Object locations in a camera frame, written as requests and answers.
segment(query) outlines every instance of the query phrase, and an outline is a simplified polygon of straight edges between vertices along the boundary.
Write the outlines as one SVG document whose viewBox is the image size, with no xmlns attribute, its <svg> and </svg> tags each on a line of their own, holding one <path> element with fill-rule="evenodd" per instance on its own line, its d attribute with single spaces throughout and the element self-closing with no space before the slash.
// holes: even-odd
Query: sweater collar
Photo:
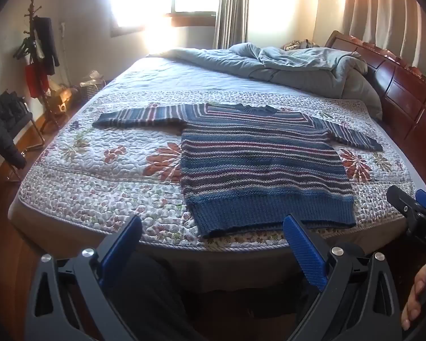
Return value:
<svg viewBox="0 0 426 341">
<path fill-rule="evenodd" d="M 262 107 L 253 107 L 250 105 L 244 106 L 242 103 L 239 103 L 234 106 L 236 110 L 240 110 L 244 113 L 254 114 L 259 116 L 268 117 L 274 115 L 277 112 L 277 109 L 272 108 L 271 106 L 262 106 Z"/>
</svg>

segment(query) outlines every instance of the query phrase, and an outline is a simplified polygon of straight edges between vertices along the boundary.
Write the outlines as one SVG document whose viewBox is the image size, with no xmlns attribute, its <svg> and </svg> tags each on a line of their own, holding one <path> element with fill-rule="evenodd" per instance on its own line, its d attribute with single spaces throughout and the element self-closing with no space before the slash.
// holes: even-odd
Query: headboard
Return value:
<svg viewBox="0 0 426 341">
<path fill-rule="evenodd" d="M 380 125 L 426 183 L 426 76 L 390 51 L 338 31 L 325 46 L 357 51 L 366 60 L 366 79 L 382 101 Z"/>
</svg>

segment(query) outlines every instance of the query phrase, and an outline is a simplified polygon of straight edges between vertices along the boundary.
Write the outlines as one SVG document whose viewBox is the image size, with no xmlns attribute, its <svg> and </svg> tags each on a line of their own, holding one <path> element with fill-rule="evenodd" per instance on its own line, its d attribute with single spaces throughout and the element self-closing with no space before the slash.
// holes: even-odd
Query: fingernail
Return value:
<svg viewBox="0 0 426 341">
<path fill-rule="evenodd" d="M 410 312 L 410 319 L 415 320 L 420 315 L 420 311 L 418 309 L 414 309 Z"/>
<path fill-rule="evenodd" d="M 422 280 L 418 281 L 417 284 L 415 285 L 415 292 L 417 293 L 417 295 L 423 290 L 424 287 L 424 282 Z"/>
<path fill-rule="evenodd" d="M 406 319 L 404 322 L 402 322 L 402 329 L 408 330 L 409 328 L 410 328 L 410 322 L 408 321 L 408 319 Z"/>
</svg>

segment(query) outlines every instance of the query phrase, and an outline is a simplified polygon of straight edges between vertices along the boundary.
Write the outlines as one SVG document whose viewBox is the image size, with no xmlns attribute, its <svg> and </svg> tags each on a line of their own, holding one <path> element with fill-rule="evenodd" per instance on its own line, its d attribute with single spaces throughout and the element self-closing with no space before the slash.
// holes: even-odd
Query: floral quilt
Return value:
<svg viewBox="0 0 426 341">
<path fill-rule="evenodd" d="M 407 167 L 361 101 L 231 91 L 106 91 L 90 101 L 42 152 L 19 189 L 19 199 L 80 229 L 104 233 L 118 231 L 129 217 L 138 215 L 143 223 L 142 240 L 154 245 L 215 251 L 285 246 L 282 231 L 214 239 L 199 235 L 179 184 L 179 134 L 156 128 L 100 130 L 91 126 L 104 112 L 199 102 L 270 105 L 301 111 L 363 132 L 382 144 L 383 152 L 333 145 L 352 184 L 357 225 L 318 230 L 323 236 L 346 234 L 400 218 L 385 198 L 392 184 L 414 195 Z"/>
</svg>

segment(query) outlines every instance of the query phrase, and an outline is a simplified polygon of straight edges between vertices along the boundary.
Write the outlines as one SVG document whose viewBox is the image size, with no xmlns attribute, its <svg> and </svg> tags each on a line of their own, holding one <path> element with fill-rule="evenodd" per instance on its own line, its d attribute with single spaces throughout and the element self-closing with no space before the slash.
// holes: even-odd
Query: wooden headboard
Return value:
<svg viewBox="0 0 426 341">
<path fill-rule="evenodd" d="M 325 46 L 357 51 L 366 60 L 365 77 L 382 101 L 380 125 L 426 183 L 426 76 L 390 51 L 338 31 Z"/>
</svg>

